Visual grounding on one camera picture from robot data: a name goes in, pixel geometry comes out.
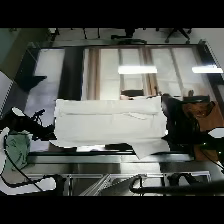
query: white towel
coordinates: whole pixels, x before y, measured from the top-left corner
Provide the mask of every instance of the white towel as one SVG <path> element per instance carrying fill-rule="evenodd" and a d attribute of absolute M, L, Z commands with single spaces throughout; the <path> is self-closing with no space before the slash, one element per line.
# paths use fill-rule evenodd
<path fill-rule="evenodd" d="M 150 146 L 150 142 L 160 142 L 165 135 L 161 97 L 127 101 L 57 100 L 55 116 L 57 140 L 51 142 L 60 147 L 128 143 L 140 159 L 164 151 L 164 147 L 160 150 Z"/>

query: green cloth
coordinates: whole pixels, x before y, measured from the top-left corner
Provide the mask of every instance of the green cloth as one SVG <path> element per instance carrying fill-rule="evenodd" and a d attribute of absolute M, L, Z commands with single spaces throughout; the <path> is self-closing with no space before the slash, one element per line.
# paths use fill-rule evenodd
<path fill-rule="evenodd" d="M 30 139 L 27 134 L 12 132 L 6 139 L 6 150 L 19 169 L 27 165 L 27 155 L 30 152 Z M 6 170 L 16 170 L 12 163 L 6 159 Z"/>

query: glass table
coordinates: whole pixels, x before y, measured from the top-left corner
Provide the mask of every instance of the glass table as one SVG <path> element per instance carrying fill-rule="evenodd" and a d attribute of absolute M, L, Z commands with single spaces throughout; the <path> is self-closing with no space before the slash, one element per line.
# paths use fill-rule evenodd
<path fill-rule="evenodd" d="M 122 91 L 141 90 L 143 96 L 170 94 L 183 99 L 208 96 L 224 115 L 224 81 L 220 73 L 203 73 L 201 66 L 219 68 L 206 40 L 164 39 L 147 44 L 119 45 L 110 40 L 30 43 L 5 100 L 2 115 L 16 106 L 28 116 L 45 109 L 43 125 L 54 122 L 57 99 L 119 100 Z M 157 73 L 119 75 L 121 66 L 154 66 Z M 27 87 L 35 76 L 46 79 Z M 132 149 L 104 146 L 60 148 L 40 140 L 31 142 L 30 163 L 136 163 L 191 161 L 194 155 L 170 151 L 139 160 Z"/>

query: folded cloth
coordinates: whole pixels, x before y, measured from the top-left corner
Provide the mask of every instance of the folded cloth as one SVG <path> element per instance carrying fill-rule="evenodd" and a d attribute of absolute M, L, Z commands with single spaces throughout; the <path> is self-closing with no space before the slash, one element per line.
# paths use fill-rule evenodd
<path fill-rule="evenodd" d="M 152 140 L 161 141 L 166 130 L 161 97 L 136 101 L 59 100 L 55 116 L 57 140 L 51 141 L 52 144 L 69 148 L 128 143 L 138 149 L 135 152 L 139 158 L 161 151 L 148 144 Z M 139 153 L 143 145 L 148 150 Z"/>
<path fill-rule="evenodd" d="M 6 139 L 6 150 L 15 163 L 22 169 L 27 165 L 27 155 L 30 152 L 30 139 L 25 133 L 12 132 Z M 12 163 L 6 159 L 5 169 L 16 170 Z"/>

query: cable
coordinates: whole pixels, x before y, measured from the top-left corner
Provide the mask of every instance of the cable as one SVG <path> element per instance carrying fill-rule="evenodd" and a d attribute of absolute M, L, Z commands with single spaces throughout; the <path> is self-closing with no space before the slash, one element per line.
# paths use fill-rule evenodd
<path fill-rule="evenodd" d="M 208 159 L 210 160 L 211 162 L 213 162 L 215 165 L 219 166 L 220 168 L 222 168 L 224 170 L 224 167 L 219 165 L 218 163 L 216 163 L 215 161 L 213 161 L 212 159 L 210 159 L 204 152 L 202 149 L 200 149 L 200 151 L 202 152 L 202 154 Z"/>
<path fill-rule="evenodd" d="M 7 150 L 6 150 L 6 146 L 7 146 L 7 143 L 6 143 L 6 139 L 7 139 L 7 135 L 4 136 L 4 152 L 8 158 L 8 160 L 12 163 L 12 165 L 16 168 L 16 170 L 22 174 L 28 181 L 30 181 L 31 184 L 33 184 L 35 187 L 37 187 L 40 191 L 43 191 L 36 183 L 34 183 L 33 180 L 31 180 L 25 173 L 23 173 L 17 166 L 16 164 L 12 161 L 12 159 L 10 158 Z"/>

